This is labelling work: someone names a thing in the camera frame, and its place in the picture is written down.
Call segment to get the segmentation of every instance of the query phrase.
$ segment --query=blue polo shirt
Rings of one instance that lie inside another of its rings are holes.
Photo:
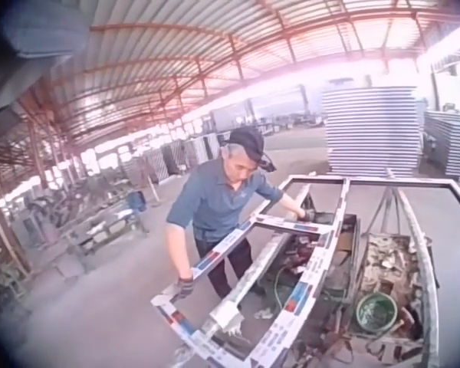
[[[217,242],[238,227],[238,217],[254,193],[278,202],[283,192],[257,171],[238,190],[228,185],[222,159],[198,166],[173,203],[167,222],[183,228],[192,220],[194,237]]]

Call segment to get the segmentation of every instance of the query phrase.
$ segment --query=dark pants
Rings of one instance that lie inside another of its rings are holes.
[[[207,242],[195,239],[195,243],[199,257],[203,258],[219,243],[219,241]],[[242,240],[234,250],[230,252],[228,259],[233,267],[233,271],[235,271],[237,278],[240,280],[252,265],[251,245],[248,243],[247,239]],[[218,263],[215,268],[208,273],[208,277],[216,294],[221,299],[226,297],[232,290],[230,285],[228,285],[227,275],[225,274],[225,261]]]

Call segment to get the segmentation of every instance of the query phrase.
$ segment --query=gray glove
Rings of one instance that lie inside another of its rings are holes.
[[[179,287],[179,293],[177,294],[178,299],[184,299],[192,294],[194,290],[194,279],[179,278],[177,286]]]
[[[314,209],[306,209],[305,210],[305,216],[302,218],[299,218],[300,221],[303,222],[313,222],[315,218],[315,210]]]

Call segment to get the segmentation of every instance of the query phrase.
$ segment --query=green bucket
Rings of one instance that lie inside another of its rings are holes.
[[[392,328],[397,314],[396,302],[384,293],[368,294],[356,306],[356,322],[372,334],[380,334]]]

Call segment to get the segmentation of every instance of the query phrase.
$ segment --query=black cap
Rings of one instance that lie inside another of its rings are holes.
[[[252,161],[267,172],[273,172],[276,167],[264,152],[264,137],[253,126],[241,126],[230,132],[227,144],[238,144],[244,147],[245,153]]]

